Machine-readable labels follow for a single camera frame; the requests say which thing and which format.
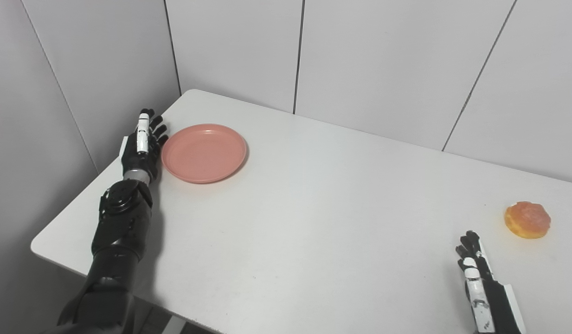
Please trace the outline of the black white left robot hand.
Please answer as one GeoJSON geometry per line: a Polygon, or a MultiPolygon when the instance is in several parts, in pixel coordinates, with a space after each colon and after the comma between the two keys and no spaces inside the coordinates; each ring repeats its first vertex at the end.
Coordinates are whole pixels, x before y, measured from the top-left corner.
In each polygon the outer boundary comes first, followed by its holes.
{"type": "Polygon", "coordinates": [[[121,154],[123,178],[150,184],[158,177],[158,160],[168,140],[167,125],[152,109],[142,109],[135,131],[125,137],[121,154]]]}

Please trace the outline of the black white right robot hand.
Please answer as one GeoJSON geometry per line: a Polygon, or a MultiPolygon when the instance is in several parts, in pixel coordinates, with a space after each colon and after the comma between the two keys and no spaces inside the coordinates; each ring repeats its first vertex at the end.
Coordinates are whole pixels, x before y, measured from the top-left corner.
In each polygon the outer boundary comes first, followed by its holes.
{"type": "Polygon", "coordinates": [[[476,334],[525,334],[526,325],[510,284],[497,281],[480,236],[466,231],[455,250],[476,334]]]}

